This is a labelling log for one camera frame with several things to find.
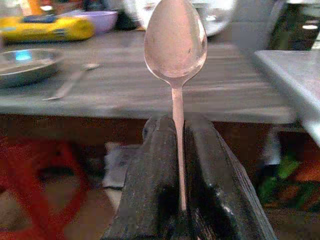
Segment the gray table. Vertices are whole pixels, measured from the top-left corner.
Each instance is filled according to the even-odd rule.
[[[11,45],[4,50],[57,48],[65,56],[61,71],[43,82],[0,90],[0,114],[147,119],[171,111],[167,84],[144,62],[144,32],[112,32],[87,41]],[[84,63],[101,67],[88,73],[59,101],[51,96]],[[203,70],[184,89],[186,112],[212,121],[291,123],[295,114],[234,45],[209,44]]]
[[[257,51],[256,56],[320,146],[320,51]]]

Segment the metal spoon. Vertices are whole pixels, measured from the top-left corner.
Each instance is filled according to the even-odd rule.
[[[67,80],[52,97],[44,98],[43,101],[52,101],[62,99],[66,94],[72,89],[73,85],[83,77],[85,72],[94,70],[98,68],[100,65],[97,63],[87,63],[82,66],[82,70],[77,71],[72,74],[72,76]]]
[[[172,88],[172,113],[177,132],[180,210],[187,212],[183,146],[182,88],[203,67],[207,36],[198,12],[189,0],[162,0],[149,21],[144,59],[149,71]]]

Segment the red stool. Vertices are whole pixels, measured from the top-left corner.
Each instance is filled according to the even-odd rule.
[[[0,240],[65,240],[63,228],[86,200],[89,184],[70,146],[61,141],[19,139],[0,142],[0,189],[11,191],[29,214],[33,227],[18,232],[0,232]],[[79,178],[79,188],[70,203],[58,213],[43,193],[38,173],[49,167],[67,167]]]

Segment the yellow container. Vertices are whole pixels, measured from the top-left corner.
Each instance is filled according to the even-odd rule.
[[[52,23],[23,22],[23,17],[0,18],[0,31],[9,43],[85,40],[94,35],[93,24],[85,18],[60,17]]]

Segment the purple bowl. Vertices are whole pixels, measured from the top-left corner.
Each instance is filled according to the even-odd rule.
[[[85,11],[75,17],[88,18],[95,28],[95,34],[110,31],[116,24],[118,13],[116,11]]]

